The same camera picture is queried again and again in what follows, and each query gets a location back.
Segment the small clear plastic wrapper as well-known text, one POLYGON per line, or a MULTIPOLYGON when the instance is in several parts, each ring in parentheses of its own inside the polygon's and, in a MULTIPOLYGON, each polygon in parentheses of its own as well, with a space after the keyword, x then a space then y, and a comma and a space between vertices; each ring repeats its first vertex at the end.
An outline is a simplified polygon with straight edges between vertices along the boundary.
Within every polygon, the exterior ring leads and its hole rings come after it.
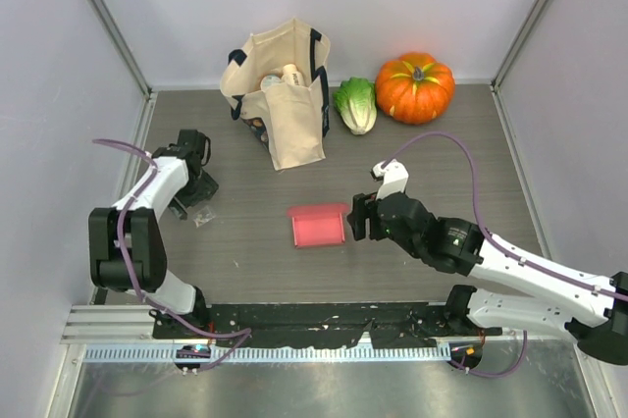
POLYGON ((192 221, 197 228, 204 226, 216 218, 216 214, 210 206, 199 209, 192 217, 192 221))

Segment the pink paper box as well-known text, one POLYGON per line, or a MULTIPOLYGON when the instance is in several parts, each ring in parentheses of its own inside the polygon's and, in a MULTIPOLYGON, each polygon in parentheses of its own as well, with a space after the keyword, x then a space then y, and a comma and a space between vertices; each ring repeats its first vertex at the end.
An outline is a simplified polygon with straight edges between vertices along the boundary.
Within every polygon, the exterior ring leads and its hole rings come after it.
POLYGON ((345 242, 345 203, 294 206, 288 209, 296 248, 340 245, 345 242))

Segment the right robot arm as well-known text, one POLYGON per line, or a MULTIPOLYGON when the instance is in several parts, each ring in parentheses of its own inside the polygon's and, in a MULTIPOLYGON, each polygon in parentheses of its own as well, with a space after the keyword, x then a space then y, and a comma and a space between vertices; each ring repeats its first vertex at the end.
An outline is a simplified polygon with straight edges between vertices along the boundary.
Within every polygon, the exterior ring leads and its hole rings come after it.
POLYGON ((518 248, 471 222, 435 217, 403 192, 359 193, 347 216, 357 240, 389 239, 433 269, 517 290, 501 295, 456 286, 443 311, 446 328, 508 328, 573 341, 599 361, 627 363, 627 275, 574 270, 518 248))

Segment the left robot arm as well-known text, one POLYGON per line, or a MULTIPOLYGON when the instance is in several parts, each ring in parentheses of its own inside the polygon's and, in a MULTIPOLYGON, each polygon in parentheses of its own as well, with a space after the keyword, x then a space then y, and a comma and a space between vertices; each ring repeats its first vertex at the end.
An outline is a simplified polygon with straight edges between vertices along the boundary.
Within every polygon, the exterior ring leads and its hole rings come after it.
POLYGON ((168 210, 185 221, 190 208, 217 192, 218 183, 205 171, 210 138, 198 130, 181 130, 176 142, 153 152, 114 139, 93 142, 133 154, 147 169, 117 202, 88 216, 92 283, 133 294, 153 307, 158 320, 175 321, 187 338, 201 337, 210 324, 204 295, 168 269, 159 221, 168 210))

